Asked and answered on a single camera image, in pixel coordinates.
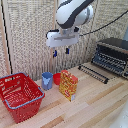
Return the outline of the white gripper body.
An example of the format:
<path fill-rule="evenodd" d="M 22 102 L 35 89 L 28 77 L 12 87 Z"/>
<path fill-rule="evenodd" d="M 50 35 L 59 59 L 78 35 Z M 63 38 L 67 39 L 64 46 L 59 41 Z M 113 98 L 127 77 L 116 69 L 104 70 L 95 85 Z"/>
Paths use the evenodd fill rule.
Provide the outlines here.
<path fill-rule="evenodd" d="M 65 45 L 72 45 L 76 44 L 79 39 L 79 28 L 75 27 L 72 29 L 55 29 L 55 30 L 50 30 L 46 34 L 46 45 L 48 47 L 60 47 L 60 46 L 65 46 Z"/>

